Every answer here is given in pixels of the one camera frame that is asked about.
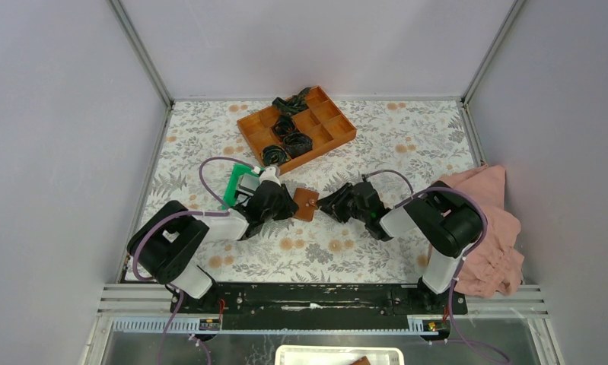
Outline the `green plastic card box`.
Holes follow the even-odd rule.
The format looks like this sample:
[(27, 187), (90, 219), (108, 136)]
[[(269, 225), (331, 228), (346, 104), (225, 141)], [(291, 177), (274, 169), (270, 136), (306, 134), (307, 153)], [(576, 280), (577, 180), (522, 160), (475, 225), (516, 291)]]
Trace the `green plastic card box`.
[(224, 193), (224, 202), (232, 207), (236, 204), (245, 205), (259, 186), (259, 167), (248, 167), (235, 164)]

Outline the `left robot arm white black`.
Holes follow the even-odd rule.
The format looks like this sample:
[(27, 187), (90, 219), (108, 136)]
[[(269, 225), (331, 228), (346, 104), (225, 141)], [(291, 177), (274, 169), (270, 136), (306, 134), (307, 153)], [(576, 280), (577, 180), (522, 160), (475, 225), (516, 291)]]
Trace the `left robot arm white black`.
[(279, 175), (275, 166), (261, 170), (249, 198), (224, 211), (190, 211), (176, 200), (166, 203), (127, 244), (135, 276), (179, 290), (198, 312), (213, 309), (215, 282), (193, 256), (203, 243), (247, 240), (267, 222), (294, 217), (298, 204)]

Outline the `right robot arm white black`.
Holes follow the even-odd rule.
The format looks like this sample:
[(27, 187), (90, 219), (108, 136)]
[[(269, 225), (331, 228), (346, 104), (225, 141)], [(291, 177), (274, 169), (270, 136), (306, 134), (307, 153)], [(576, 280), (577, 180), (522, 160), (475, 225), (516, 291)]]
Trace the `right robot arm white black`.
[(339, 223), (357, 220), (372, 238), (389, 241), (418, 229), (432, 254), (417, 293), (421, 309), (436, 313), (447, 304), (447, 292), (465, 252), (486, 235), (487, 218), (468, 195), (438, 181), (413, 197), (387, 208), (371, 182), (346, 183), (317, 201), (317, 207)]

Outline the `brown leather card holder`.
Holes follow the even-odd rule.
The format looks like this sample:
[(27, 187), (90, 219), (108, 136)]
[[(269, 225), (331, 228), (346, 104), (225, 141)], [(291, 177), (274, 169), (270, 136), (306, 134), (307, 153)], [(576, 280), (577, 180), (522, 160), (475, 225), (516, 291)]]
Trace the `brown leather card holder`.
[(320, 194), (316, 191), (301, 187), (296, 188), (293, 200), (298, 205), (298, 209), (294, 213), (293, 218), (300, 221), (311, 222), (317, 211), (317, 200), (319, 196)]

